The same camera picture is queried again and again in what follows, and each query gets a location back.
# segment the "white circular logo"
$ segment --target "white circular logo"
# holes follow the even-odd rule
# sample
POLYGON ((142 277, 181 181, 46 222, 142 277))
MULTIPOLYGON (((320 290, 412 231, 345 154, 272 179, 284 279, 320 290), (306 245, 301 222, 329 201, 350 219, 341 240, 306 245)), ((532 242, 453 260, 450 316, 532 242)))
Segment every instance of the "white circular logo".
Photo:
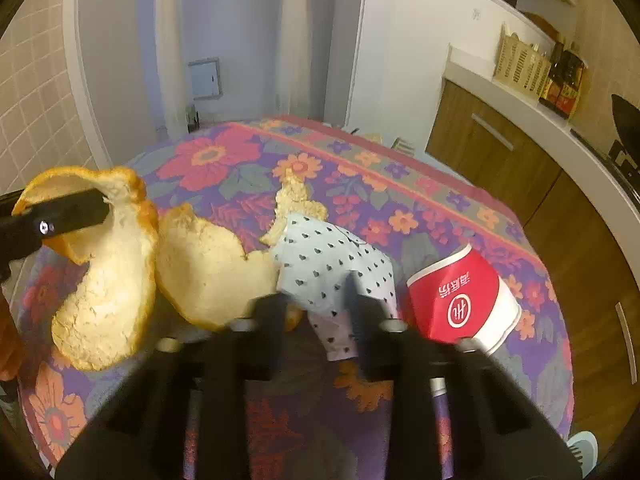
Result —
POLYGON ((471 300, 466 294, 459 294, 451 303, 449 303, 449 311, 447 319, 453 328, 460 328, 466 325, 471 316, 471 300))

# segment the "tiled wall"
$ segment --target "tiled wall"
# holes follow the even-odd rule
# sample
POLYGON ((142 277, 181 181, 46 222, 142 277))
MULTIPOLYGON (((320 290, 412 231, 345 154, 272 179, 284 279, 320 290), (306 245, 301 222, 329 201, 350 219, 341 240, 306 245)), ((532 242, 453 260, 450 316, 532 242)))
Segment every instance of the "tiled wall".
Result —
POLYGON ((613 0, 578 0, 576 41, 589 70, 572 122, 608 152, 618 138, 611 94, 640 107, 640 44, 613 0))
MULTIPOLYGON (((62 0, 25 0, 0 38, 0 194, 65 165, 95 167, 66 73, 62 0)), ((8 300, 21 270, 12 264, 8 300)))

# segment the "human hand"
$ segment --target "human hand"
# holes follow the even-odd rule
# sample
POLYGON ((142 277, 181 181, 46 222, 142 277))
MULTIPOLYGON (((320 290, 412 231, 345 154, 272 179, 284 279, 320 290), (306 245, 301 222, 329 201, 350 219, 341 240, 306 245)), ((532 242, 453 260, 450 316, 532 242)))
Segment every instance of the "human hand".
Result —
POLYGON ((24 359, 24 345, 0 290, 0 381, 10 381, 24 359))

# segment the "table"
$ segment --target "table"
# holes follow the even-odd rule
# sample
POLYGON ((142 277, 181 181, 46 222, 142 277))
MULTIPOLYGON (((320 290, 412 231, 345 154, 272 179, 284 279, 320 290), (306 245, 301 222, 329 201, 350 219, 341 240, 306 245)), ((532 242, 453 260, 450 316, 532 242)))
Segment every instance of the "table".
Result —
MULTIPOLYGON (((287 168, 305 179, 329 222, 388 254, 400 291, 411 276, 470 242, 520 302, 523 315, 494 357, 563 437, 574 395, 569 341, 544 265, 513 213, 481 189, 366 139, 291 117, 213 127, 168 141, 130 162, 162 214, 190 202, 196 213, 238 234, 247 251, 274 218, 287 168)), ((141 356, 96 373, 73 369, 50 338, 50 318, 84 272, 43 249, 20 306, 28 345, 20 372, 22 409, 52 468, 87 420, 141 356)), ((392 385, 367 383, 354 361, 328 362, 310 326, 286 336, 285 364, 269 383, 248 385, 254 480, 382 479, 392 385)), ((445 476, 451 475, 446 398, 436 398, 445 476)), ((185 475, 193 476, 194 437, 185 475)))

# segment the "beige utensil basket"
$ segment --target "beige utensil basket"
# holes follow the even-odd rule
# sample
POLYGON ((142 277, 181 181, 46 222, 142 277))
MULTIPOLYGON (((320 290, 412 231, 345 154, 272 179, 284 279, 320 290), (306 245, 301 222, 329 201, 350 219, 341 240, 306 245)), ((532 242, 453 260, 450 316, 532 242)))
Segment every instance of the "beige utensil basket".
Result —
POLYGON ((542 94, 551 63, 517 35, 502 35, 502 47, 494 79, 521 94, 538 99, 542 94))

